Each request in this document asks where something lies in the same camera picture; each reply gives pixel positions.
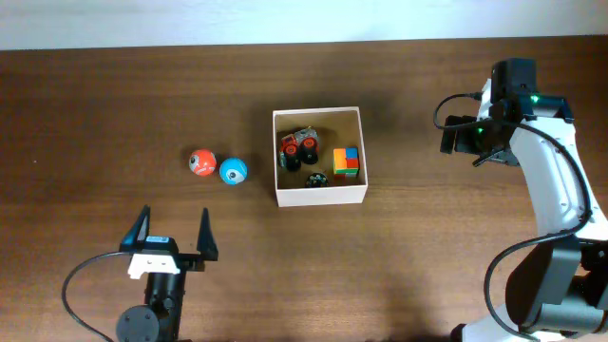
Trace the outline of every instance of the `colorful block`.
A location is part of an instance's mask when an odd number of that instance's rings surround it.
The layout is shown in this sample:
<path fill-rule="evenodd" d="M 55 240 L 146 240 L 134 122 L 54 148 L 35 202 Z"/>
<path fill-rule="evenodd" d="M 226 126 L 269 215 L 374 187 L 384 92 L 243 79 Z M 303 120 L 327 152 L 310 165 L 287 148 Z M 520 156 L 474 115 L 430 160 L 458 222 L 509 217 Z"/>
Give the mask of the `colorful block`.
<path fill-rule="evenodd" d="M 359 169 L 359 160 L 357 159 L 346 159 L 346 167 L 347 168 L 354 168 L 354 169 Z"/>
<path fill-rule="evenodd" d="M 333 151 L 333 174 L 336 178 L 356 178 L 359 159 L 356 147 L 336 148 Z"/>

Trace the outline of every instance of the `blue ball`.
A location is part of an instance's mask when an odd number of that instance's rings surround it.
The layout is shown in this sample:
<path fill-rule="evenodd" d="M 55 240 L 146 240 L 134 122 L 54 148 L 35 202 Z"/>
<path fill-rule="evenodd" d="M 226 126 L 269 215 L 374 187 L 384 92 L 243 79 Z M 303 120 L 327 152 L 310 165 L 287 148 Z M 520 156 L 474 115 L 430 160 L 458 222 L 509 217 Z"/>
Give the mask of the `blue ball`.
<path fill-rule="evenodd" d="M 229 158 L 219 167 L 221 180 L 228 185 L 237 185 L 247 178 L 247 165 L 239 158 Z"/>

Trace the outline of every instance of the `cardboard box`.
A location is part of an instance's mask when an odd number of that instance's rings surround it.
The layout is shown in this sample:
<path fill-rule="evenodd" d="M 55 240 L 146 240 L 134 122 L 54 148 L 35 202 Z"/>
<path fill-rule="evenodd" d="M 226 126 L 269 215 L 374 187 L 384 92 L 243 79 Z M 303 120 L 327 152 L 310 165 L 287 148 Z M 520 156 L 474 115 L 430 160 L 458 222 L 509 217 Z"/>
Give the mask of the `cardboard box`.
<path fill-rule="evenodd" d="M 281 139 L 299 129 L 312 127 L 319 138 L 319 161 L 302 163 L 296 172 L 278 164 Z M 279 207 L 361 203 L 368 190 L 368 170 L 361 130 L 359 107 L 275 110 L 273 112 L 275 191 Z M 356 147 L 359 157 L 357 177 L 336 180 L 333 177 L 333 150 Z M 305 188 L 306 179 L 314 172 L 325 174 L 329 187 Z"/>

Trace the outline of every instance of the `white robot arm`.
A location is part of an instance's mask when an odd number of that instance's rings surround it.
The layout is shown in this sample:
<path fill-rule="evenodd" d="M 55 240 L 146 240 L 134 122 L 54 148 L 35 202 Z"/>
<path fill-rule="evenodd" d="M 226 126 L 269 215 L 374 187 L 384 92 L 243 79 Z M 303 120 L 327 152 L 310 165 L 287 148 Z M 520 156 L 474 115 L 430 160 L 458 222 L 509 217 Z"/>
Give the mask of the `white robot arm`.
<path fill-rule="evenodd" d="M 544 97 L 536 89 L 534 61 L 511 59 L 493 67 L 483 92 L 470 97 L 482 101 L 477 117 L 448 117 L 446 126 L 485 122 L 475 128 L 444 133 L 442 152 L 479 155 L 474 162 L 520 166 L 536 214 L 539 237 L 577 226 L 591 209 L 586 224 L 575 234 L 538 245 L 511 274 L 506 304 L 489 315 L 452 332 L 453 341 L 559 341 L 608 330 L 608 221 L 599 209 L 580 164 L 573 117 L 563 98 Z M 560 143 L 578 167 L 590 208 L 574 167 L 556 146 L 532 131 L 490 122 L 511 121 L 546 133 Z M 579 265 L 591 271 L 575 275 Z"/>

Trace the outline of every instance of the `red toy car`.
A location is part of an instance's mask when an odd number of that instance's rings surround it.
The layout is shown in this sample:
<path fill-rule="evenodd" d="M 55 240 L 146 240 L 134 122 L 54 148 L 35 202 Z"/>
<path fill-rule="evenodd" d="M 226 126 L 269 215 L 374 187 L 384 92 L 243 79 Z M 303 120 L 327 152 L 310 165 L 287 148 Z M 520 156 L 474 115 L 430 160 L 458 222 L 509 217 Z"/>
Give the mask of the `red toy car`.
<path fill-rule="evenodd" d="M 319 137 L 310 127 L 304 128 L 283 137 L 278 152 L 279 163 L 290 171 L 297 171 L 301 162 L 314 164 L 318 162 Z"/>

